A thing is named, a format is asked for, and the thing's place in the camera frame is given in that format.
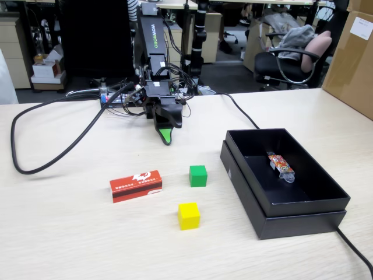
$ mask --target black cable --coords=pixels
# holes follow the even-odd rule
[[[252,120],[252,118],[248,115],[248,114],[246,114],[245,113],[245,111],[243,110],[243,109],[241,109],[241,107],[234,101],[234,99],[233,99],[233,97],[231,97],[228,93],[217,93],[218,95],[225,95],[225,96],[228,96],[231,100],[232,100],[232,102],[233,102],[233,104],[239,109],[239,111],[241,111],[241,113],[243,113],[245,116],[246,116],[246,118],[248,118],[249,120],[250,120],[250,122],[254,125],[254,127],[256,128],[256,129],[260,129],[257,125],[256,125],[256,123]]]
[[[175,49],[175,51],[177,53],[179,53],[180,58],[181,58],[181,65],[183,65],[184,64],[184,56],[183,56],[181,50],[175,44],[175,41],[174,41],[174,38],[173,38],[173,35],[172,35],[172,32],[171,32],[170,26],[168,25],[167,21],[165,20],[165,18],[163,16],[162,16],[162,19],[163,19],[163,22],[164,22],[165,26],[168,29],[168,36],[170,37],[171,45]]]
[[[187,102],[185,102],[185,104],[188,106],[188,108],[189,108],[189,115],[182,115],[184,118],[189,118],[190,116],[191,116],[191,114],[192,114],[192,109],[191,109],[191,107],[189,106],[189,104],[187,103]]]
[[[132,115],[129,115],[129,114],[126,114],[126,113],[122,113],[122,112],[120,112],[120,111],[117,111],[117,110],[114,109],[114,108],[106,108],[106,110],[107,110],[109,113],[111,113],[111,114],[113,114],[113,115],[120,116],[120,117],[133,117]]]
[[[360,251],[354,246],[354,244],[351,243],[351,241],[343,234],[343,232],[339,229],[339,227],[337,228],[337,232],[340,235],[340,237],[342,237],[343,241],[346,242],[347,245],[350,246],[351,250],[353,250],[354,253],[357,254],[357,256],[359,258],[361,258],[361,260],[367,265],[367,267],[369,268],[369,271],[371,273],[372,279],[373,279],[373,266],[372,266],[372,264],[367,260],[367,258],[365,258],[363,256],[363,254],[360,253]]]
[[[61,154],[59,154],[57,157],[55,157],[53,160],[51,160],[50,162],[46,163],[45,165],[39,167],[39,168],[36,168],[36,169],[33,169],[33,170],[29,170],[29,171],[26,171],[26,170],[23,170],[19,165],[18,165],[18,161],[17,161],[17,153],[16,153],[16,145],[15,145],[15,128],[16,128],[16,123],[17,123],[17,120],[23,116],[24,114],[28,113],[29,111],[32,111],[32,110],[35,110],[37,108],[40,108],[40,107],[44,107],[46,105],[49,105],[51,103],[55,103],[55,102],[58,102],[58,101],[62,101],[62,100],[69,100],[69,99],[75,99],[75,98],[80,98],[80,97],[83,97],[83,96],[91,96],[91,95],[95,95],[95,94],[77,94],[77,95],[70,95],[70,96],[67,96],[67,97],[63,97],[63,98],[59,98],[59,99],[55,99],[55,100],[52,100],[52,101],[48,101],[48,102],[45,102],[45,103],[42,103],[42,104],[39,104],[39,105],[36,105],[34,107],[31,107],[31,108],[28,108],[26,109],[25,111],[22,111],[21,113],[19,113],[14,119],[13,119],[13,122],[12,122],[12,128],[10,130],[10,145],[12,147],[12,158],[13,158],[13,164],[14,164],[14,167],[16,168],[16,170],[21,173],[21,174],[24,174],[24,175],[30,175],[30,174],[35,174],[35,173],[38,173],[38,172],[41,172],[43,171],[44,169],[52,166],[54,163],[56,163],[57,161],[59,161],[60,159],[62,159],[68,152],[70,152],[75,146],[76,144],[78,144],[80,142],[80,140],[83,139],[83,137],[88,133],[88,131],[92,128],[92,126],[96,123],[96,121],[100,118],[100,116],[102,115],[102,113],[106,110],[106,108],[119,96],[122,94],[122,92],[124,92],[125,90],[129,90],[133,88],[133,83],[130,82],[127,86],[123,87],[122,89],[118,90],[117,92],[115,92],[108,100],[108,102],[105,103],[105,105],[103,105],[103,107],[101,108],[101,110],[98,112],[98,114],[95,116],[95,118],[91,121],[91,123],[87,126],[87,128],[82,132],[82,134],[79,135],[79,137],[70,145],[68,146]]]

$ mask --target light wood desk surface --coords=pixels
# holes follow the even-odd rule
[[[251,4],[278,4],[278,5],[308,5],[314,4],[312,0],[216,0],[217,2],[251,3]],[[325,1],[320,1],[318,6],[325,6]]]
[[[148,1],[139,0],[139,3],[149,3]],[[157,7],[161,9],[175,9],[175,10],[182,10],[184,9],[185,0],[164,0],[162,2],[156,3]],[[190,10],[197,10],[198,5],[192,1],[188,1],[189,9]]]
[[[37,3],[55,3],[55,0],[16,0],[16,1],[26,1],[26,2],[37,2]],[[144,0],[139,0],[139,3],[148,3]],[[161,9],[184,9],[185,0],[164,0],[162,2],[156,3]],[[188,1],[190,10],[197,10],[198,5],[192,1]]]
[[[373,260],[373,121],[321,89],[234,94],[261,128],[286,128],[351,196],[340,228]],[[10,125],[31,104],[0,106],[0,279],[369,279],[337,233],[261,240],[220,161],[227,130],[252,124],[226,96],[195,97],[165,146],[153,120],[104,113],[62,160],[24,176]],[[65,149],[98,100],[52,104],[16,128],[31,169]],[[190,165],[207,187],[191,188]],[[112,203],[109,180],[159,170],[163,192]],[[180,231],[178,204],[197,202],[199,229]]]
[[[16,0],[16,1],[26,1],[26,2],[38,2],[38,3],[54,3],[55,0]],[[222,0],[221,2],[235,2],[235,3],[253,3],[253,4],[279,4],[279,5],[312,5],[312,0]],[[183,9],[184,0],[164,0],[163,2],[157,3],[157,6],[161,9]],[[189,8],[192,10],[197,10],[197,4],[188,1]],[[325,6],[325,1],[320,1],[319,6]]]

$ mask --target yellow cube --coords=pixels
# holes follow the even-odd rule
[[[199,227],[200,214],[197,203],[179,204],[179,223],[180,229],[196,229]]]

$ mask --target black monitor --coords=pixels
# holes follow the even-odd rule
[[[126,0],[57,0],[56,6],[69,76],[134,74]]]

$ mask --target power cord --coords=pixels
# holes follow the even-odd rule
[[[233,97],[231,97],[228,93],[217,93],[218,95],[225,95],[225,96],[228,96],[233,104],[239,109],[239,111],[241,111],[249,120],[250,122],[254,125],[254,127],[256,129],[260,129],[256,123],[252,120],[252,118],[247,114],[245,113],[245,111],[243,109],[241,109],[241,107],[234,101]],[[357,254],[357,256],[359,258],[361,258],[361,260],[367,265],[367,267],[369,268],[369,271],[371,273],[371,277],[373,279],[373,266],[372,264],[367,260],[367,258],[364,257],[363,254],[360,253],[360,251],[351,243],[351,241],[343,234],[343,232],[339,229],[339,227],[337,227],[336,231],[338,232],[338,234],[340,235],[340,237],[342,237],[343,241],[347,243],[347,245],[349,245],[349,247],[354,251],[355,254]]]
[[[357,256],[359,258],[361,258],[361,260],[367,265],[367,267],[369,268],[369,271],[371,273],[371,277],[373,279],[373,266],[372,266],[372,264],[367,260],[367,258],[364,257],[363,254],[360,253],[360,251],[354,246],[354,244],[351,243],[351,241],[343,234],[343,232],[339,229],[339,227],[337,227],[337,232],[340,235],[340,237],[342,237],[343,241],[346,242],[347,245],[349,245],[351,250],[353,250],[354,253],[357,254]]]
[[[248,118],[249,120],[250,120],[250,122],[254,125],[254,127],[256,128],[256,129],[260,129],[257,125],[256,125],[256,123],[252,120],[252,118],[248,115],[248,114],[246,114],[245,113],[245,111],[243,110],[243,109],[241,109],[241,107],[234,101],[234,99],[233,99],[233,97],[231,97],[228,93],[217,93],[218,95],[225,95],[225,96],[228,96],[231,100],[232,100],[232,102],[233,102],[233,104],[239,109],[239,111],[241,111],[241,113],[243,113],[245,116],[246,116],[246,118]]]
[[[58,102],[58,101],[63,101],[63,100],[69,100],[69,99],[77,99],[77,98],[81,98],[81,97],[95,97],[95,98],[99,98],[98,95],[96,94],[72,94],[70,96],[67,96],[67,97],[63,97],[63,98],[59,98],[59,99],[55,99],[55,100],[52,100],[52,101],[48,101],[48,102],[45,102],[45,103],[42,103],[42,104],[39,104],[39,105],[36,105],[34,107],[31,107],[31,108],[28,108],[26,109],[25,111],[22,111],[21,113],[19,113],[14,119],[13,119],[13,122],[12,122],[12,128],[10,130],[10,145],[12,147],[12,158],[13,158],[13,164],[14,164],[14,167],[16,168],[16,170],[21,173],[21,174],[24,174],[24,175],[30,175],[30,174],[35,174],[35,173],[38,173],[38,172],[41,172],[43,171],[44,169],[47,169],[48,167],[52,166],[53,164],[55,164],[57,161],[59,161],[60,159],[62,159],[68,152],[70,152],[75,146],[76,144],[78,144],[80,142],[80,140],[83,139],[83,137],[88,133],[88,131],[92,128],[92,126],[96,123],[96,121],[100,118],[100,116],[103,114],[103,112],[109,107],[109,105],[119,96],[121,95],[124,91],[127,91],[129,89],[132,89],[133,88],[133,83],[132,82],[129,82],[126,86],[124,86],[123,88],[121,88],[120,90],[118,90],[117,92],[115,92],[110,98],[109,100],[105,103],[105,105],[103,105],[103,107],[101,108],[101,110],[98,112],[98,114],[95,116],[95,118],[91,121],[91,123],[87,126],[87,128],[82,132],[82,134],[79,135],[79,137],[70,145],[68,146],[61,154],[59,154],[57,157],[55,157],[53,160],[51,160],[50,162],[46,163],[45,165],[39,167],[39,168],[36,168],[36,169],[33,169],[33,170],[29,170],[29,171],[26,171],[26,170],[23,170],[19,165],[18,165],[18,161],[17,161],[17,153],[16,153],[16,145],[15,145],[15,128],[16,128],[16,123],[17,123],[17,120],[23,116],[24,114],[28,113],[29,111],[32,111],[32,110],[35,110],[35,109],[38,109],[40,107],[44,107],[46,105],[49,105],[49,104],[52,104],[52,103],[55,103],[55,102]]]

